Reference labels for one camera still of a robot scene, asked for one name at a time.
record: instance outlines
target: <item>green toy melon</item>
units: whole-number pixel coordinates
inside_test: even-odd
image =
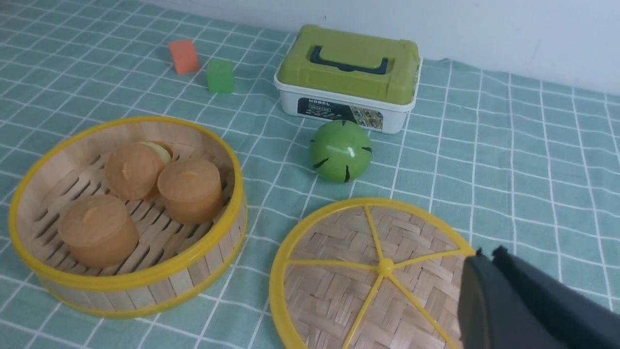
[[[370,165],[373,154],[366,133],[346,120],[322,125],[310,140],[312,168],[332,182],[347,183],[359,177]]]

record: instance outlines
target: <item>label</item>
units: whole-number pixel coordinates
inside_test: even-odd
[[[327,120],[347,120],[363,127],[383,129],[383,115],[378,111],[320,99],[300,98],[297,102],[297,113]]]

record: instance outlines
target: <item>toy block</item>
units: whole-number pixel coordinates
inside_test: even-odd
[[[211,93],[233,93],[233,63],[224,60],[210,60],[206,65],[206,83]]]
[[[200,69],[198,54],[196,54],[196,48],[190,39],[169,42],[168,47],[177,74],[193,73]]]

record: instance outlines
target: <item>orange block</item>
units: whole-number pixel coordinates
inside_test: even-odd
[[[169,42],[168,47],[177,74],[192,73],[200,69],[198,54],[196,54],[196,48],[190,39]]]

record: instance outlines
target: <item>green lid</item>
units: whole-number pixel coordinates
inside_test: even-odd
[[[417,45],[305,25],[287,54],[278,80],[392,104],[413,100],[419,77]]]

